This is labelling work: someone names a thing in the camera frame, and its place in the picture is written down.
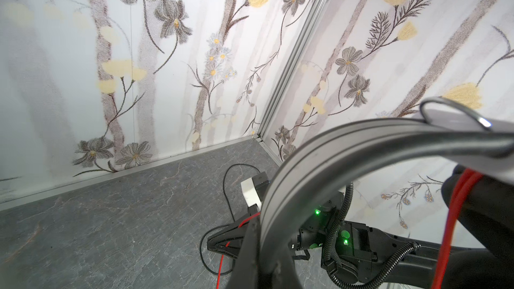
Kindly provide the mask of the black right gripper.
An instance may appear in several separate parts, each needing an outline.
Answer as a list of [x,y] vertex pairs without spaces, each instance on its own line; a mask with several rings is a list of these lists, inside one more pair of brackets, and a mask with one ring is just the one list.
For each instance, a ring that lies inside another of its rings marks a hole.
[[318,204],[262,204],[259,216],[247,224],[231,225],[207,239],[207,249],[228,257],[238,257],[226,288],[258,288],[259,259],[277,261],[273,288],[303,289],[292,255],[287,250],[291,237],[312,215]]

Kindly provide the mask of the white black headphones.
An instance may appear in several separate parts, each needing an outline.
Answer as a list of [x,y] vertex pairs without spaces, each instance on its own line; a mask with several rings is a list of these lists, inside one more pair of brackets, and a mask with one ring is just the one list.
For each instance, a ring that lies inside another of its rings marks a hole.
[[[321,204],[362,176],[402,161],[441,156],[465,167],[451,196],[432,288],[441,288],[452,236],[465,199],[484,176],[513,183],[513,124],[488,120],[445,98],[450,112],[422,112],[420,119],[375,119],[333,128],[311,139],[280,167],[263,204]],[[268,276],[277,261],[261,261]]]

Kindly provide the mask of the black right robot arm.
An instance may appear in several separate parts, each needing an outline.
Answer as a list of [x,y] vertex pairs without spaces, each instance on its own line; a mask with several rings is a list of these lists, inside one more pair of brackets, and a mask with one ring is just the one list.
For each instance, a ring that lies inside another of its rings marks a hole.
[[383,283],[430,288],[440,245],[388,234],[338,219],[351,195],[338,192],[293,234],[270,276],[258,267],[258,219],[270,183],[241,184],[248,212],[207,239],[207,249],[233,259],[233,288],[300,288],[295,262],[320,249],[320,266],[339,288],[379,288]]

